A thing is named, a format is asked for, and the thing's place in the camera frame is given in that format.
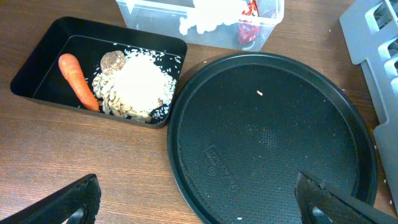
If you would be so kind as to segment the red snack wrapper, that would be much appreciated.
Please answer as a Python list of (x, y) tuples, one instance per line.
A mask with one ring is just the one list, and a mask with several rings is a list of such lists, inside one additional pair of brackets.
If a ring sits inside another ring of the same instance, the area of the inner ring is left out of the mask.
[[(244, 16), (258, 17), (259, 11), (255, 0), (250, 0), (248, 6), (241, 13)], [(260, 33), (258, 25), (252, 25), (252, 21), (240, 20), (238, 25), (238, 41), (242, 45), (253, 43)]]

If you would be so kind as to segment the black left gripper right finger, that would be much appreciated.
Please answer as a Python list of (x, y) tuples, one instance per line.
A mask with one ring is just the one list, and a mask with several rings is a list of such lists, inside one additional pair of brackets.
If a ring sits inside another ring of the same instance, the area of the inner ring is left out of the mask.
[(298, 173), (295, 199), (302, 223), (397, 223), (397, 218), (304, 172)]

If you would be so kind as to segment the white tissue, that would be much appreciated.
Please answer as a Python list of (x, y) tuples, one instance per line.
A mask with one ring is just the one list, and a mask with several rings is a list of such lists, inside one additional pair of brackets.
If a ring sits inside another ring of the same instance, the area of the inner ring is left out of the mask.
[(180, 18), (179, 32), (187, 35), (191, 27), (197, 28), (198, 34), (214, 31), (220, 25), (231, 25), (242, 15), (248, 6), (241, 0), (193, 0), (194, 8)]

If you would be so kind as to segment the orange carrot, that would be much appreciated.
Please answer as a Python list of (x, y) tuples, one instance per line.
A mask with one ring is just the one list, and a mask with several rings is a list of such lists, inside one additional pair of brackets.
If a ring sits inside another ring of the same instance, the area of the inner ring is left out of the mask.
[(58, 59), (58, 66), (83, 106), (91, 111), (99, 111), (99, 104), (85, 80), (78, 59), (72, 54), (62, 54)]

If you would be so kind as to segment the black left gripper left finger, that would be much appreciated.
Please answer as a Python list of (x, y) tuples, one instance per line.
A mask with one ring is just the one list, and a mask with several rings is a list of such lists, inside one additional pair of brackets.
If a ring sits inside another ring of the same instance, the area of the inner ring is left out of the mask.
[(94, 223), (101, 189), (95, 174), (88, 174), (1, 223)]

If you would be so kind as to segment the peanut shells and rice scraps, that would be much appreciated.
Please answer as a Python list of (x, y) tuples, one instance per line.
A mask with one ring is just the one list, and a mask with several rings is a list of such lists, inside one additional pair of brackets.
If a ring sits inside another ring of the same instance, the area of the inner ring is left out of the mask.
[(133, 121), (163, 122), (170, 110), (183, 58), (147, 49), (106, 52), (91, 86), (103, 113)]

